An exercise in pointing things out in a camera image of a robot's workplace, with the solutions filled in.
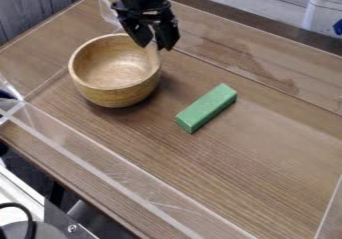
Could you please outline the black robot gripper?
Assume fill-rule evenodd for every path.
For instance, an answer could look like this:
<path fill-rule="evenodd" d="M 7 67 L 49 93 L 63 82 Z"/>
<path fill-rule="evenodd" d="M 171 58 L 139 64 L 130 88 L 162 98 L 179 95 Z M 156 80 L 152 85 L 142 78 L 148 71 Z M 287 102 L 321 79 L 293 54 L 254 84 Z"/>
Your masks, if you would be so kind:
<path fill-rule="evenodd" d="M 146 47 L 152 40 L 154 35 L 147 26 L 152 25 L 158 49 L 170 51 L 174 48 L 180 33 L 167 0 L 118 0 L 111 8 L 124 31 L 140 47 Z"/>

